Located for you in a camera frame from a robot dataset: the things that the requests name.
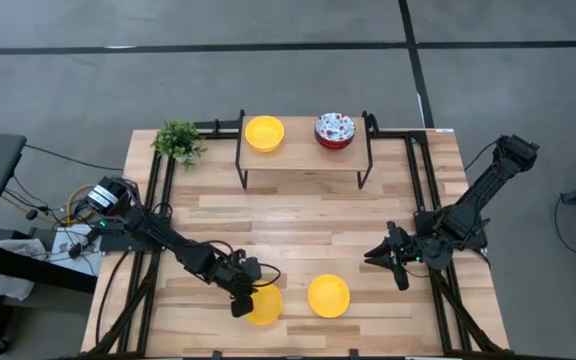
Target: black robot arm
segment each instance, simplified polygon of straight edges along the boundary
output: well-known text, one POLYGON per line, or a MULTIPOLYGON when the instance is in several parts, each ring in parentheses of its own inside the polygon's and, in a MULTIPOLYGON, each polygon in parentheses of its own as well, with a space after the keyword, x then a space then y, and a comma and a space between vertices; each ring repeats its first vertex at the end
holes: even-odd
POLYGON ((96 226, 97 235, 117 233, 170 250, 184 269, 207 284, 215 283, 230 293, 232 315, 240 317, 253 310, 253 283, 261 279, 261 265, 224 241, 200 242, 185 238, 170 227, 170 217, 155 214, 139 201, 137 185, 122 178, 104 178, 85 199, 86 205, 112 226, 96 226), (225 253, 212 243, 227 246, 225 253))
POLYGON ((417 229, 418 234, 411 236, 389 221, 388 236, 364 254, 365 262, 392 270, 399 289, 406 290, 408 276, 403 266, 407 262, 421 261, 442 270, 450 263, 455 249, 486 247, 481 209, 508 180, 533 166, 537 149, 538 145, 515 135, 501 136, 496 141, 492 164, 455 204, 433 215, 430 231, 417 229))

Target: green plant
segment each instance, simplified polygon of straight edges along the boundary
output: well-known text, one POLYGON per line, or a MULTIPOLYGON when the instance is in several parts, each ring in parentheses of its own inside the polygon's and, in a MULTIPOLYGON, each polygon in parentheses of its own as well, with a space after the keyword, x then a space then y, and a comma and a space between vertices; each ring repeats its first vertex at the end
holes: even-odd
POLYGON ((179 161, 186 171, 195 165, 195 160, 201 157, 201 153, 208 150, 201 146, 195 124, 187 121, 165 122, 152 146, 161 154, 179 161))

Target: black metal rail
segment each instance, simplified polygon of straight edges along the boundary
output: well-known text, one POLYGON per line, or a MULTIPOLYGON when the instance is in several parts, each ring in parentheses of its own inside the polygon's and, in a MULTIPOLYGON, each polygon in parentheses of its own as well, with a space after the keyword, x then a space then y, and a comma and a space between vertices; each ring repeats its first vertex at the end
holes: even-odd
MULTIPOLYGON (((161 154, 157 151, 154 152, 152 162, 150 165, 150 175, 148 177, 148 187, 146 188, 146 198, 144 199, 144 206, 152 209, 155 189, 157 188, 157 178, 159 177, 159 166, 161 164, 161 154)), ((139 287, 139 277, 141 276, 141 267, 143 265, 144 252, 138 251, 135 253, 135 259, 132 263, 132 270, 130 272, 130 280, 128 283, 128 291, 126 295, 126 304, 137 294, 139 287)), ((122 329, 119 336, 119 343, 117 345, 117 352, 123 353, 128 348, 128 340, 130 337, 130 327, 132 326, 132 318, 128 320, 126 327, 122 329)))
MULTIPOLYGON (((374 124, 378 124, 376 118, 374 118, 374 124)), ((421 180, 419 178, 419 169, 417 167, 417 158, 415 156, 415 149, 413 147, 412 139, 417 139, 419 134, 423 133, 423 136, 426 136, 425 131, 380 131, 378 125, 373 126, 373 131, 371 132, 371 138, 373 139, 403 139, 406 145, 406 157, 408 160, 408 168, 410 169, 410 177, 412 180, 412 187, 413 192, 415 194, 415 203, 417 205, 417 213, 425 211, 425 203, 424 203, 424 195, 421 189, 421 180)), ((422 154, 427 152, 430 153, 428 149, 428 143, 420 142, 419 143, 422 154)), ((431 166, 427 166, 426 158, 424 157, 424 164, 426 168, 432 169, 431 166)), ((437 316, 437 326, 439 328, 439 337, 441 338, 441 347, 445 351, 452 349, 452 341, 450 339, 450 331, 448 329, 448 319, 446 317, 446 309, 444 307, 443 298, 441 296, 441 292, 435 286, 434 283, 431 282, 431 292, 432 292, 432 299, 435 305, 435 313, 437 316)))
MULTIPOLYGON (((428 145, 428 136, 426 132, 425 131, 418 132, 416 140, 421 146, 421 156, 424 160, 424 169, 426 171, 426 178, 428 179, 428 188, 430 191, 430 199, 432 201, 433 210, 437 211, 441 207, 441 199, 439 197, 439 188, 437 187, 437 179, 435 178, 435 171, 432 165, 432 157, 430 156, 430 148, 428 145)), ((450 261, 448 268, 446 268, 446 275, 448 276, 448 286, 452 290, 452 293, 455 295, 455 297, 461 302, 459 282, 457 281, 457 271, 455 270, 455 263, 452 260, 450 261)), ((459 342, 461 344, 461 349, 470 351, 472 350, 472 345, 470 343, 470 336, 468 335, 468 330, 466 329, 466 326, 459 317, 457 317, 456 319, 457 319, 457 330, 459 331, 459 342)))
MULTIPOLYGON (((160 212, 162 216, 172 216, 168 213, 168 204, 170 204, 170 193, 172 192, 172 180, 175 175, 175 164, 177 161, 173 158, 168 158, 166 165, 166 175, 164 178, 164 188, 161 192, 160 212)), ((161 261, 161 251, 153 251, 150 257, 150 266, 154 267, 155 279, 159 271, 159 262, 161 261)), ((157 281, 155 280, 152 287, 146 293, 144 299, 144 308, 141 314, 141 325, 139 327, 139 338, 137 340, 137 351, 143 354, 146 353, 146 346, 148 345, 148 331, 150 330, 150 319, 152 318, 152 308, 155 302, 155 290, 157 289, 157 281)))

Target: gray floor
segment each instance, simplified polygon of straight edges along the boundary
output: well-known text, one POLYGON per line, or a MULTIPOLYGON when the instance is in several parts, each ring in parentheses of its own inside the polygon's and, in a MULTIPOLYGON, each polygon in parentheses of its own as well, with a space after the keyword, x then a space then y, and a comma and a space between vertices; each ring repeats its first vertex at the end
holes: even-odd
MULTIPOLYGON (((419 41, 576 40, 576 1, 409 3, 419 41)), ((0 0, 0 47, 403 39, 397 2, 386 0, 0 0)), ((576 358, 576 255, 553 223, 558 194, 576 187, 576 49, 420 54, 435 123, 456 129, 465 161, 500 134, 541 145, 535 168, 484 211, 493 277, 513 349, 576 358)), ((231 118, 240 108, 368 109, 382 126, 421 125, 405 50, 0 56, 0 132, 109 166, 123 164, 135 128, 231 118)), ((18 167, 51 204, 103 174, 28 150, 18 167)), ((576 247, 576 207, 562 208, 559 222, 576 247)), ((29 225, 0 204, 0 226, 29 225)), ((77 351, 87 314, 20 314, 13 330, 23 335, 5 358, 77 351)))

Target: white bowl with red pattern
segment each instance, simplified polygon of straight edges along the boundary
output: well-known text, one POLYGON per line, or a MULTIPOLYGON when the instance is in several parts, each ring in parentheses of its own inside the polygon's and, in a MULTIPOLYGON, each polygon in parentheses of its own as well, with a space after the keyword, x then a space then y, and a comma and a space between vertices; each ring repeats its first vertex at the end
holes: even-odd
POLYGON ((315 137, 329 149, 348 146, 355 137, 355 130, 355 122, 341 113, 323 114, 315 121, 315 137))

